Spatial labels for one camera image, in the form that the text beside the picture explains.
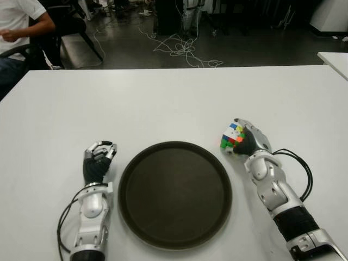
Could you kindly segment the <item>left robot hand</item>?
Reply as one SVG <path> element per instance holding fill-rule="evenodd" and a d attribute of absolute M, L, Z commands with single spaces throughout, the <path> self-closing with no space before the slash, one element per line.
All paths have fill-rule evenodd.
<path fill-rule="evenodd" d="M 111 141 L 97 141 L 84 152 L 83 177 L 85 185 L 102 183 L 117 153 L 117 144 Z"/>

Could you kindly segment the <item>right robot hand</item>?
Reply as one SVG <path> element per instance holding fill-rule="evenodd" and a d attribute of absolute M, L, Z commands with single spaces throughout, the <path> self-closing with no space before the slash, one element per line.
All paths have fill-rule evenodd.
<path fill-rule="evenodd" d="M 220 148 L 226 153 L 251 156 L 263 150 L 271 153 L 268 138 L 251 122 L 240 118 L 228 126 L 222 134 Z"/>

